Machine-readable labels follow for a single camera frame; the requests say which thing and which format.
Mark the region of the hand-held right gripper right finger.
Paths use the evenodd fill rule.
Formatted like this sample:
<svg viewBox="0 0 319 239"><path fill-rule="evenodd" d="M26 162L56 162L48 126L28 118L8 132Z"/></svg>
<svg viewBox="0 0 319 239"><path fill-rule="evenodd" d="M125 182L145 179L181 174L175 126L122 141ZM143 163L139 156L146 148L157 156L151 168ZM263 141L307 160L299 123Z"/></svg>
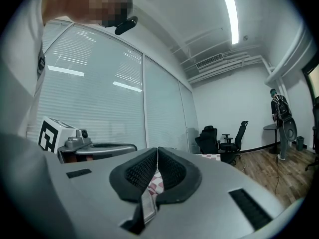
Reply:
<svg viewBox="0 0 319 239"><path fill-rule="evenodd" d="M221 161L171 150L196 165L202 174L198 189L185 202L161 205L144 230L144 239L240 239L255 230L230 196L243 189L273 220L284 211L266 188Z"/></svg>

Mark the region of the black round table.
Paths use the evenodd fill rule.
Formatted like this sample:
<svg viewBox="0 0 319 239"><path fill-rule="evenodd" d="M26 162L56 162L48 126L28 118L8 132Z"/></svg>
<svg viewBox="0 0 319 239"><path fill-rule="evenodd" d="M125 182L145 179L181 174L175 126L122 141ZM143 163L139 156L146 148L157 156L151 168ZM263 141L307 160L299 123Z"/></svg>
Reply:
<svg viewBox="0 0 319 239"><path fill-rule="evenodd" d="M278 141L277 141L277 126L276 124L270 124L270 125L267 125L267 126L264 126L263 127L263 130L268 130L268 131L274 131L275 132L275 143L274 143L274 146L272 148L269 149L269 153L270 154L279 154L280 153L280 148L278 147Z"/></svg>

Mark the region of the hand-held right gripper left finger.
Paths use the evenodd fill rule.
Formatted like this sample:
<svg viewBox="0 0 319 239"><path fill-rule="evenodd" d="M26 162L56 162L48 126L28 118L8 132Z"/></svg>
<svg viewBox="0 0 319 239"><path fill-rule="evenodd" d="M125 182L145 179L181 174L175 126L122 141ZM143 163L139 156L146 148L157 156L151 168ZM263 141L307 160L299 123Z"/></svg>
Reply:
<svg viewBox="0 0 319 239"><path fill-rule="evenodd" d="M46 161L78 239L138 239L158 212L149 192L156 148L65 164L48 153Z"/></svg>

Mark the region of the white window blinds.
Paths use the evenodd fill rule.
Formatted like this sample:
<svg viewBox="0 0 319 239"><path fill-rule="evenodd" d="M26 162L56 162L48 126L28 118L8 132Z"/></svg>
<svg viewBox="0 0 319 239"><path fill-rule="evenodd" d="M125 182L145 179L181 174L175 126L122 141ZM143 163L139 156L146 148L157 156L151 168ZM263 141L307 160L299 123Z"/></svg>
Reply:
<svg viewBox="0 0 319 239"><path fill-rule="evenodd" d="M86 129L93 142L199 153L191 91L147 55L61 20L45 26L43 51L48 68L30 140L38 140L46 116Z"/></svg>

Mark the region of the person's white shirt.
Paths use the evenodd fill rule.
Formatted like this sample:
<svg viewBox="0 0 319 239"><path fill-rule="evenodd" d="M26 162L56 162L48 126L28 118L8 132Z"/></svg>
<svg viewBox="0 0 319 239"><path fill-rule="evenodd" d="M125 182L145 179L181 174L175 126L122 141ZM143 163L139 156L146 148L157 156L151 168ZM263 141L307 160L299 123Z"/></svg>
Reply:
<svg viewBox="0 0 319 239"><path fill-rule="evenodd" d="M26 137L36 125L45 76L42 0L24 0L0 37L0 132Z"/></svg>

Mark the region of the black gaming chair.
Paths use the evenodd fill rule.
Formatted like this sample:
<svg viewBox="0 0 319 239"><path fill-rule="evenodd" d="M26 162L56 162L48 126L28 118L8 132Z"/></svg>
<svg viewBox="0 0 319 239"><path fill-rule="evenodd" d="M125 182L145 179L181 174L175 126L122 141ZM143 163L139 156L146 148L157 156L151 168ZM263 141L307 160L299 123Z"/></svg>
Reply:
<svg viewBox="0 0 319 239"><path fill-rule="evenodd" d="M200 147L202 154L218 154L219 143L217 141L217 129L212 125L206 126L195 142Z"/></svg>

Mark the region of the white ceiling pipes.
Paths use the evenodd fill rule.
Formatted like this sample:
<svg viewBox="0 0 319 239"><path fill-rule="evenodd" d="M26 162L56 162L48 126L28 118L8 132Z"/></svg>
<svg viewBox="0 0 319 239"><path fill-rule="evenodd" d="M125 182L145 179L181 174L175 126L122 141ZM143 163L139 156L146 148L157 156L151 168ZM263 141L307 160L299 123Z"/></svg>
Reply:
<svg viewBox="0 0 319 239"><path fill-rule="evenodd" d="M262 63L265 48L262 42L244 40L231 44L225 37L206 35L170 48L179 61L187 80L194 85L206 79Z"/></svg>

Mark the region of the red white checkered tablecloth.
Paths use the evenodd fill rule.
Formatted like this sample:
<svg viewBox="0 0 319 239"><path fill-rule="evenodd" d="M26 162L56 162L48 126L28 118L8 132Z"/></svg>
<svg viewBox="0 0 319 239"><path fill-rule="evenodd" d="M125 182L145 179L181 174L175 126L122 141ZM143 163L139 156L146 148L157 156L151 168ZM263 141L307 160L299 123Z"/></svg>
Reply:
<svg viewBox="0 0 319 239"><path fill-rule="evenodd" d="M197 156L215 161L221 161L221 154L197 154ZM164 192L163 179L158 170L156 171L155 175L148 185L148 191L153 198Z"/></svg>

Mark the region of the white ceiling duct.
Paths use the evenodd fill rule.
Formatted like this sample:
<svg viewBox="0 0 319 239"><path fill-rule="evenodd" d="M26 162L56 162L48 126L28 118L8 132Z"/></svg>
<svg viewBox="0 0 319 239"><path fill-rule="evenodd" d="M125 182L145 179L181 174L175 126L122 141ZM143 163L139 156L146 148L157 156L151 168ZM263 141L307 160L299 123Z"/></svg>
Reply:
<svg viewBox="0 0 319 239"><path fill-rule="evenodd" d="M296 70L297 67L306 65L314 57L317 50L313 36L302 22L290 47L279 64L270 72L265 84L269 85L271 82Z"/></svg>

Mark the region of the white air vent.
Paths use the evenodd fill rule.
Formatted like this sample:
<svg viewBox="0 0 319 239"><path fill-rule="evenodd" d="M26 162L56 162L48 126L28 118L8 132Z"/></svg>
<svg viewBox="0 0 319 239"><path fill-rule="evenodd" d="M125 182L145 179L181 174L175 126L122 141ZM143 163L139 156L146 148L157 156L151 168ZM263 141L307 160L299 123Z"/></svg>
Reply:
<svg viewBox="0 0 319 239"><path fill-rule="evenodd" d="M219 53L219 54L216 54L214 56L211 56L207 59L204 59L198 63L196 63L196 67L198 70L202 69L202 68L205 68L213 63L217 63L217 62L220 62L224 59L224 56L222 53Z"/></svg>

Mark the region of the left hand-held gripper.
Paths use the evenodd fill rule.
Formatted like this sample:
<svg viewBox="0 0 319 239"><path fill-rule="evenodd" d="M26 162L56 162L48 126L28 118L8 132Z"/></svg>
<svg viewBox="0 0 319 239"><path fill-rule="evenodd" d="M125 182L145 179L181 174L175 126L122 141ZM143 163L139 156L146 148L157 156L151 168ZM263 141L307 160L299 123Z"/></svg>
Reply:
<svg viewBox="0 0 319 239"><path fill-rule="evenodd" d="M56 154L61 163L98 160L138 150L129 143L93 143L87 130L49 117L42 120L38 145Z"/></svg>

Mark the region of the black office chair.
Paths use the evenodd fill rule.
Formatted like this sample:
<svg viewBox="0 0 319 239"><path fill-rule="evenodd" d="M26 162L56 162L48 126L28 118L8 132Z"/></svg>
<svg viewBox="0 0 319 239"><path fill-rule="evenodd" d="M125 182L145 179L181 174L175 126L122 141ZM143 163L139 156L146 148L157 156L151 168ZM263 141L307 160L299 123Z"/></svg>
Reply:
<svg viewBox="0 0 319 239"><path fill-rule="evenodd" d="M223 134L225 142L218 142L219 150L223 151L223 153L221 153L222 162L231 165L236 165L236 159L241 159L242 138L246 131L247 125L247 120L241 122L241 125L235 138L230 137L230 134Z"/></svg>

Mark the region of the long ceiling light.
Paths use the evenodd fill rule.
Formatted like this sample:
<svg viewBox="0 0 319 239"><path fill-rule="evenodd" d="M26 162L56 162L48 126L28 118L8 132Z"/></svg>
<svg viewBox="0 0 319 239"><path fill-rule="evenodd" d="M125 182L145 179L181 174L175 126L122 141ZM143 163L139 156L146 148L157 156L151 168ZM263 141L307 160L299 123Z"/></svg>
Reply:
<svg viewBox="0 0 319 239"><path fill-rule="evenodd" d="M235 0L224 0L229 21L230 21L230 28L231 28L231 39L232 39L232 45L235 45L239 42L239 25L238 25L238 14L237 14L237 7Z"/></svg>

